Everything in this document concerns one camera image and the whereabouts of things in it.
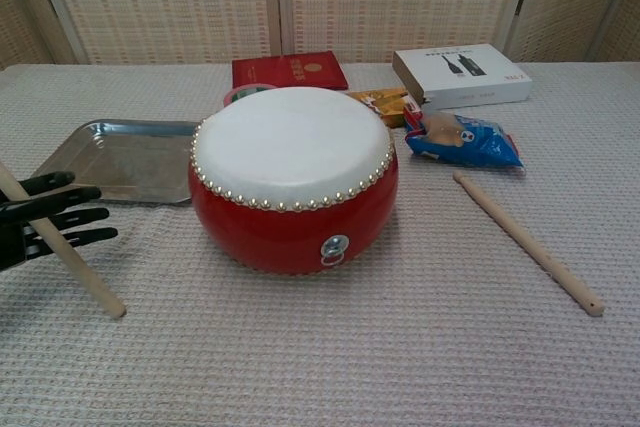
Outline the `red certificate booklet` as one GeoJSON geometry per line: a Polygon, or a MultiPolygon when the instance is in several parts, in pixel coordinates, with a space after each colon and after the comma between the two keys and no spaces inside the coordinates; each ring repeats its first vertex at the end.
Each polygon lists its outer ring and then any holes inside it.
{"type": "Polygon", "coordinates": [[[233,87],[318,87],[344,91],[348,82],[332,51],[233,60],[233,87]]]}

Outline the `red drum with white skin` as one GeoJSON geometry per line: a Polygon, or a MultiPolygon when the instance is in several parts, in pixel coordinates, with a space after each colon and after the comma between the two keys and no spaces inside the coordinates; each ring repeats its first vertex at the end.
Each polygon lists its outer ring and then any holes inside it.
{"type": "Polygon", "coordinates": [[[238,99],[203,119],[188,184],[212,241],[250,268],[303,275],[365,251],[394,208],[393,135],[359,101],[285,87],[238,99]]]}

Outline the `wooden drumstick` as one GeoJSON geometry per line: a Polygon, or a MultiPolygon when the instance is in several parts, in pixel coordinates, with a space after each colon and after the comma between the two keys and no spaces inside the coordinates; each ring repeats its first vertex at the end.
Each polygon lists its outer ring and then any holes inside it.
{"type": "MultiPolygon", "coordinates": [[[[0,190],[11,201],[25,201],[30,197],[8,168],[0,161],[0,190]]],[[[44,242],[66,265],[67,269],[98,304],[112,317],[120,318],[127,312],[125,304],[109,289],[107,284],[87,265],[45,214],[30,221],[31,226],[44,242]]]]}
{"type": "Polygon", "coordinates": [[[456,170],[453,179],[467,194],[592,317],[600,317],[605,312],[600,297],[573,274],[569,268],[555,259],[527,229],[512,218],[496,201],[468,176],[456,170]]]}

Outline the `rectangular metal tray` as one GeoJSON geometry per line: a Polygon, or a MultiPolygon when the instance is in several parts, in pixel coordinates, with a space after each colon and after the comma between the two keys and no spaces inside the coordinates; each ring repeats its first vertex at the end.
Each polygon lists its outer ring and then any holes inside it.
{"type": "Polygon", "coordinates": [[[71,133],[34,174],[72,171],[76,187],[95,185],[107,202],[186,204],[196,127],[185,121],[93,120],[71,133]]]}

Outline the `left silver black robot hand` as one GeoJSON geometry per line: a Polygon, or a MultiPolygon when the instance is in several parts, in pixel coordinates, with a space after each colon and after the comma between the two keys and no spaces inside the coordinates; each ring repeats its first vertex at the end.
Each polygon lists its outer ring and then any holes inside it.
{"type": "Polygon", "coordinates": [[[0,191],[0,272],[53,253],[30,225],[34,220],[48,218],[74,248],[118,235],[118,230],[112,227],[81,228],[108,218],[109,211],[102,207],[72,210],[73,206],[101,197],[101,190],[96,186],[67,189],[74,180],[75,174],[71,171],[55,171],[22,180],[20,184],[30,196],[26,201],[11,201],[0,191]]]}

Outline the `white woven tablecloth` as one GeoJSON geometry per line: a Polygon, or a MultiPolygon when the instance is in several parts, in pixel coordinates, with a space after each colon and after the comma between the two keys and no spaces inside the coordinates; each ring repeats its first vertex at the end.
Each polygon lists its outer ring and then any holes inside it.
{"type": "Polygon", "coordinates": [[[339,269],[264,275],[189,207],[115,204],[82,255],[124,318],[54,257],[0,274],[0,427],[640,427],[640,62],[525,69],[526,102],[467,115],[526,169],[471,178],[603,316],[398,140],[393,216],[339,269]]]}

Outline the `bamboo folding screen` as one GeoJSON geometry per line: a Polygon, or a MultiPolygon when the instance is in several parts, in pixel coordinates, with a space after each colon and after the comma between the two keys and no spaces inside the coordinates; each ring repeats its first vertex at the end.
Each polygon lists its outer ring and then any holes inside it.
{"type": "Polygon", "coordinates": [[[199,64],[490,43],[520,62],[640,61],[640,0],[0,0],[0,69],[199,64]]]}

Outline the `yellow snack packet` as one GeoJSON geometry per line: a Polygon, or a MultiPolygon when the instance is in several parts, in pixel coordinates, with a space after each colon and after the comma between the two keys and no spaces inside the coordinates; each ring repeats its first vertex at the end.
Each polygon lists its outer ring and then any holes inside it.
{"type": "Polygon", "coordinates": [[[404,88],[348,92],[347,95],[374,111],[389,128],[404,127],[406,119],[421,126],[422,110],[404,88]]]}

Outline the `blue snack bag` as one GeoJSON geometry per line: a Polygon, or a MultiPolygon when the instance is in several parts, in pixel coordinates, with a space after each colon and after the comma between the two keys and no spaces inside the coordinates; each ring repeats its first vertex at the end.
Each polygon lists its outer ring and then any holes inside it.
{"type": "Polygon", "coordinates": [[[511,137],[494,122],[404,109],[405,142],[416,155],[470,167],[523,168],[511,137]]]}

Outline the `red tape roll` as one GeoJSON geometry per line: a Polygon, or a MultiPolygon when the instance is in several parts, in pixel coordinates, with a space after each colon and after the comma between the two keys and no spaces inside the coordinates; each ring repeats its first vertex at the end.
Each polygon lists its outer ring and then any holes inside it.
{"type": "Polygon", "coordinates": [[[223,106],[227,107],[230,104],[250,95],[253,95],[258,92],[263,92],[267,90],[275,89],[275,86],[264,84],[264,83],[252,83],[245,84],[239,87],[234,87],[231,91],[229,91],[224,99],[223,106]]]}

